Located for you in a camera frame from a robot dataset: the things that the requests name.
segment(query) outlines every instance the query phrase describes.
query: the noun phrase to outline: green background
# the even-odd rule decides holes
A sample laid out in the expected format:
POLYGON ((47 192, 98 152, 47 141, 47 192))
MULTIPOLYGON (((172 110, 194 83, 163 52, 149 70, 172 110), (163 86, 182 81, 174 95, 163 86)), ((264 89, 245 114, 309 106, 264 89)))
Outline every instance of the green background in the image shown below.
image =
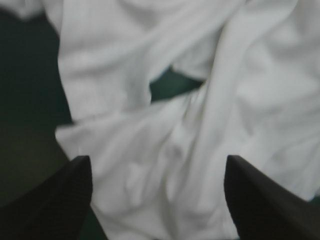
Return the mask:
MULTIPOLYGON (((55 139, 58 125, 72 123, 58 72, 58 47, 59 38, 44 15, 22 22, 0 11, 0 206, 67 161, 55 139)), ((150 86, 152 101, 199 86, 169 69, 150 86)), ((313 202, 320 204, 319 199, 313 202)), ((106 239, 92 211, 80 239, 106 239)))

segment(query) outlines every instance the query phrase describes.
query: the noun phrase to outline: dark green surface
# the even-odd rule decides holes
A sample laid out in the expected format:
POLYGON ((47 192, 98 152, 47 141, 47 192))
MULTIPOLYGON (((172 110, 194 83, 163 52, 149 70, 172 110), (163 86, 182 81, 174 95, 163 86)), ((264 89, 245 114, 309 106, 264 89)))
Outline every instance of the dark green surface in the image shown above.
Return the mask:
MULTIPOLYGON (((71 124, 57 67, 59 39, 44 16, 22 22, 0 12, 0 206, 40 184, 66 161, 57 125, 71 124)), ((150 86, 152 100, 199 82, 167 71, 150 86)), ((320 199, 313 203, 320 205, 320 199)), ((92 211, 80 240, 106 239, 92 211)))

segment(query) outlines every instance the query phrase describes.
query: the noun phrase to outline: white cloth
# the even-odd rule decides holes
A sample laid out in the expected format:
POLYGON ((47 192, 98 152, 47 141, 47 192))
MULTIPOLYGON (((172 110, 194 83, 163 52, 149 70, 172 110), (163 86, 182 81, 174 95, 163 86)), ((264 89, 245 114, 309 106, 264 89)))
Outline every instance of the white cloth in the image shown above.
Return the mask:
POLYGON ((111 240, 236 238, 223 192, 229 154, 313 198, 320 1, 41 5, 60 34, 59 71, 75 120, 56 137, 70 159, 90 156, 91 206, 111 240), (150 105, 149 83, 170 65, 206 82, 150 105))

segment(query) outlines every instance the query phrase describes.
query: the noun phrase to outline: wrinkled fabric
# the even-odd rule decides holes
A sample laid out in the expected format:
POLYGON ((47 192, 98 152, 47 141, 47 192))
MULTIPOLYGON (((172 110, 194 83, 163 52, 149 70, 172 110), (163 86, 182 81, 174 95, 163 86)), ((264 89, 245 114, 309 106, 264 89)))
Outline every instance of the wrinkled fabric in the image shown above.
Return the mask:
POLYGON ((90 156, 91 206, 109 239, 235 239, 227 155, 305 200, 318 191, 319 1, 15 2, 21 17, 38 3, 60 35, 75 124, 56 138, 70 159, 90 156), (150 104, 169 66, 206 81, 150 104))

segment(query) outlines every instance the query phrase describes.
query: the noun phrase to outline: crumpled garment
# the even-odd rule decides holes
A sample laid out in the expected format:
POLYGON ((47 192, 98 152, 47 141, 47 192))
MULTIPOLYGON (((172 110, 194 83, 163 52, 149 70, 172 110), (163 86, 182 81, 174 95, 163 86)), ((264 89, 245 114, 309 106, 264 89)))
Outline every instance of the crumpled garment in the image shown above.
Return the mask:
POLYGON ((0 0, 44 9, 72 126, 89 155, 92 209, 111 240, 235 239, 223 180, 241 155, 310 200, 320 187, 318 0, 0 0), (205 78, 150 104, 166 68, 205 78))

